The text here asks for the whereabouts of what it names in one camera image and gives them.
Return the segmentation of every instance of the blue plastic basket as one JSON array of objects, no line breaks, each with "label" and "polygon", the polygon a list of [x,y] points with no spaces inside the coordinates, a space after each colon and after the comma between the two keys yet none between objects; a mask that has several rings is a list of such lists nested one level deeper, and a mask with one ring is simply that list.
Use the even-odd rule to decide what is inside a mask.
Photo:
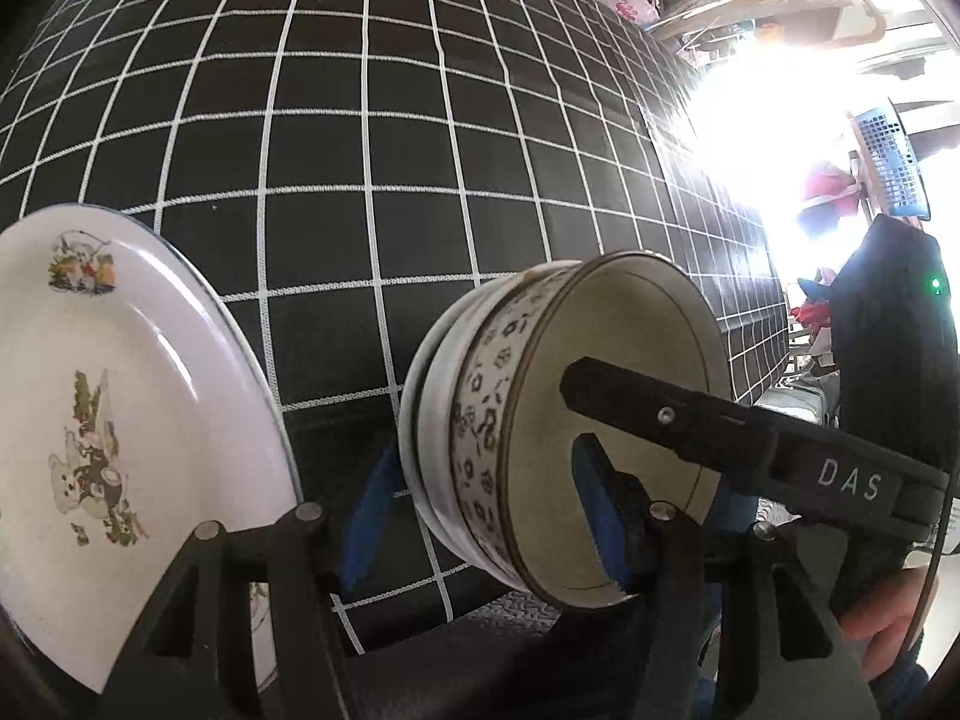
[{"label": "blue plastic basket", "polygon": [[890,215],[930,221],[920,165],[893,103],[860,114],[856,123],[880,177],[878,189],[886,197]]}]

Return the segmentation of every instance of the grid tablecloth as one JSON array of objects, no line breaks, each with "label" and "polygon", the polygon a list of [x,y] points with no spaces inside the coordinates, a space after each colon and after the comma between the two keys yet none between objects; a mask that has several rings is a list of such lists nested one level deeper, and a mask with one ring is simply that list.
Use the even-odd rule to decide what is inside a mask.
[{"label": "grid tablecloth", "polygon": [[[86,202],[171,242],[342,517],[419,341],[485,279],[656,250],[717,315],[737,399],[776,379],[781,289],[757,212],[698,167],[696,83],[591,0],[57,0],[0,100],[0,228]],[[334,605],[363,652],[504,590],[400,495]]]}]

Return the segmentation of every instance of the stack of bowls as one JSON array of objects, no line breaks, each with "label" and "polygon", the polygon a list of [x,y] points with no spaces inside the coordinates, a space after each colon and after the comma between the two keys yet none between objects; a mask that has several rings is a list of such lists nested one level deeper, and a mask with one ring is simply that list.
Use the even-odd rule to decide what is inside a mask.
[{"label": "stack of bowls", "polygon": [[619,252],[555,262],[464,295],[404,383],[400,458],[416,509],[463,560],[567,607],[627,596],[603,570],[570,471],[595,433],[613,465],[702,521],[719,475],[570,412],[560,377],[584,356],[730,397],[713,312],[672,263]]}]

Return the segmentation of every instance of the hand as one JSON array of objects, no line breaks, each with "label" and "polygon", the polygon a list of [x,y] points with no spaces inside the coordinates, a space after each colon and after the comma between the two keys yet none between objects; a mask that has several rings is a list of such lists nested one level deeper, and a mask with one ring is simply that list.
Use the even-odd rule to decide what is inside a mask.
[{"label": "hand", "polygon": [[[875,586],[840,617],[840,630],[849,641],[870,638],[861,664],[865,680],[880,676],[894,664],[907,628],[910,627],[910,618],[920,600],[925,578],[925,567],[904,568],[896,576]],[[928,604],[923,610],[923,620],[917,635],[910,642],[911,647],[923,630],[923,621],[937,595],[939,583],[940,578],[934,578]]]}]

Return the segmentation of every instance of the black tablecloth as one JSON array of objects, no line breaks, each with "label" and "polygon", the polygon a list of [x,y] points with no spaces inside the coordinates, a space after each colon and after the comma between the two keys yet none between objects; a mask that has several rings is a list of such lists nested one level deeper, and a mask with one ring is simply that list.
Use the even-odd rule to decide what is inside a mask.
[{"label": "black tablecloth", "polygon": [[[343,515],[422,336],[498,274],[656,250],[716,312],[736,397],[776,378],[781,289],[757,213],[698,167],[696,82],[590,0],[57,0],[0,101],[0,227],[96,203],[184,252]],[[503,591],[396,503],[338,603],[358,651]]]}]

